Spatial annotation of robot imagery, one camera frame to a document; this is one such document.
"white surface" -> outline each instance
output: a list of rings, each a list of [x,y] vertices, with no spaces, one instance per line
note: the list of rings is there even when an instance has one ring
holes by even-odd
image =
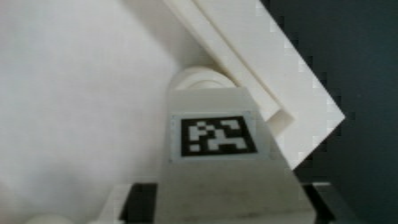
[[[58,215],[39,215],[28,220],[26,224],[73,224],[73,222]]]
[[[295,168],[344,115],[261,2],[165,2],[231,79],[238,86],[248,88],[261,109],[268,101],[261,102],[264,91],[279,103],[282,110],[268,124],[289,167]]]
[[[154,178],[169,81],[209,63],[161,1],[2,1],[0,220],[85,223]]]

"white plastic part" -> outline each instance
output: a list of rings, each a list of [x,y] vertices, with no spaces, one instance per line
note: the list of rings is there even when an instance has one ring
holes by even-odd
[[[169,97],[154,224],[314,223],[311,202],[247,88],[188,89]],[[227,142],[238,139],[243,147]],[[224,147],[234,145],[229,150],[211,149],[213,140]]]
[[[208,67],[188,68],[174,77],[170,90],[232,88],[236,87],[231,79]]]
[[[344,115],[259,0],[165,0],[218,66],[247,87],[259,107],[270,95],[280,111],[268,121],[291,169]]]
[[[172,78],[170,90],[185,89],[213,89],[234,88],[236,84],[229,77],[208,67],[188,68]],[[261,118],[266,121],[280,110],[279,104],[272,99],[266,91],[261,92],[261,98],[256,98],[256,103],[261,108]]]
[[[26,224],[73,224],[71,220],[58,215],[39,215],[35,216]]]

